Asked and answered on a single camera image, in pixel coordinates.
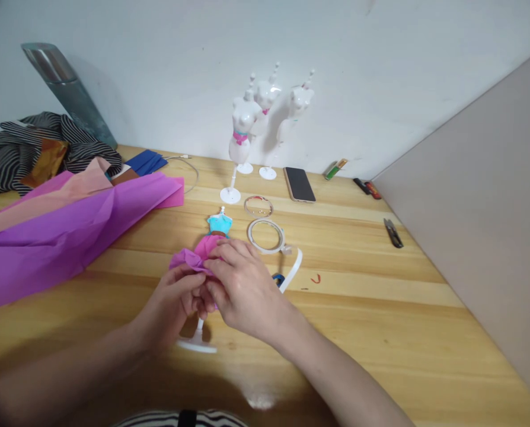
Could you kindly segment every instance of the left hand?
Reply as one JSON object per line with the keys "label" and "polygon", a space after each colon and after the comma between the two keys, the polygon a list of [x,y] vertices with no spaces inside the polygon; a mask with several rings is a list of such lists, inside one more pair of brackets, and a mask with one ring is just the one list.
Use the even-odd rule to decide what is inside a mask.
{"label": "left hand", "polygon": [[200,315],[207,293],[204,273],[196,273],[186,264],[169,270],[139,315],[129,325],[147,350],[161,350],[174,344],[186,318],[195,310]]}

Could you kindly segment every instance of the blue clip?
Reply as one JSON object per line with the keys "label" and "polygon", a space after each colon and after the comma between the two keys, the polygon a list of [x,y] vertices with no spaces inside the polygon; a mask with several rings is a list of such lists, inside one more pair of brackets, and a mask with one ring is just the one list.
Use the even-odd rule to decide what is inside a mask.
{"label": "blue clip", "polygon": [[285,281],[285,276],[282,274],[275,274],[273,280],[277,282],[277,287],[280,288],[283,282]]}

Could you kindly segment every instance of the mannequin stand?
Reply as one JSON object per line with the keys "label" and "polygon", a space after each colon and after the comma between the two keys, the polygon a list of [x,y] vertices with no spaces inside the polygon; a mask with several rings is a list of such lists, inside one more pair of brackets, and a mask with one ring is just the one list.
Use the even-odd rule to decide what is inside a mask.
{"label": "mannequin stand", "polygon": [[219,197],[222,201],[229,205],[234,205],[241,200],[241,193],[234,187],[238,166],[238,164],[234,164],[234,174],[231,176],[231,184],[229,187],[226,187],[219,192]]}
{"label": "mannequin stand", "polygon": [[277,172],[271,166],[266,166],[259,169],[259,175],[261,178],[271,181],[277,177]]}
{"label": "mannequin stand", "polygon": [[237,171],[239,173],[247,175],[253,172],[253,166],[251,165],[251,163],[245,162],[244,164],[237,165]]}
{"label": "mannequin stand", "polygon": [[210,344],[202,340],[202,328],[204,327],[204,321],[199,318],[198,319],[198,327],[196,328],[196,331],[194,332],[194,336],[192,338],[178,338],[178,341],[176,341],[176,345],[178,347],[185,348],[187,350],[197,351],[199,353],[217,353],[218,349],[215,347],[212,347]]}

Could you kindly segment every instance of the striped shirt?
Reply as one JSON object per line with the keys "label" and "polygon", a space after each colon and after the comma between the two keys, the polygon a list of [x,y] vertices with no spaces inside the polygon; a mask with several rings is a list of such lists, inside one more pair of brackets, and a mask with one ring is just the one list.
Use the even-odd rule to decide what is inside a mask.
{"label": "striped shirt", "polygon": [[127,418],[113,427],[247,427],[247,424],[228,412],[209,409],[150,411]]}
{"label": "striped shirt", "polygon": [[0,124],[0,193],[16,190],[21,196],[32,188],[20,183],[28,176],[41,153],[41,139],[69,142],[58,172],[82,172],[94,157],[103,157],[113,176],[121,170],[121,156],[107,144],[75,126],[67,114],[44,111],[36,116]]}

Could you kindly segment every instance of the metal thermos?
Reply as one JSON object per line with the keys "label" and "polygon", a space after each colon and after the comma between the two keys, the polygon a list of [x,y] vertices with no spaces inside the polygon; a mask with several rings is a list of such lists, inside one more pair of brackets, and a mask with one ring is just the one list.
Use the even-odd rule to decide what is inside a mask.
{"label": "metal thermos", "polygon": [[23,43],[22,50],[75,124],[117,149],[117,142],[63,53],[50,43]]}

